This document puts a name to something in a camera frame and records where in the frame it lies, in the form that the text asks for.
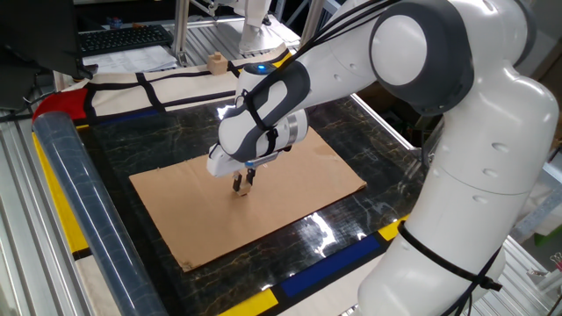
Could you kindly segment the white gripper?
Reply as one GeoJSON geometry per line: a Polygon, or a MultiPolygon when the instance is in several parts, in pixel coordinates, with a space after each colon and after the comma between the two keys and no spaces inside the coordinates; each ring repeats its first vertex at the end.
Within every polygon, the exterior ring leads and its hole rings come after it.
{"type": "Polygon", "coordinates": [[[272,154],[266,155],[265,157],[256,158],[247,162],[239,162],[229,156],[221,145],[216,143],[210,147],[206,167],[209,173],[215,177],[223,177],[234,173],[233,190],[236,193],[240,193],[242,185],[242,174],[239,172],[240,170],[248,169],[246,182],[252,186],[257,167],[276,160],[282,153],[289,152],[291,149],[292,146],[289,146],[274,151],[272,154]]]}

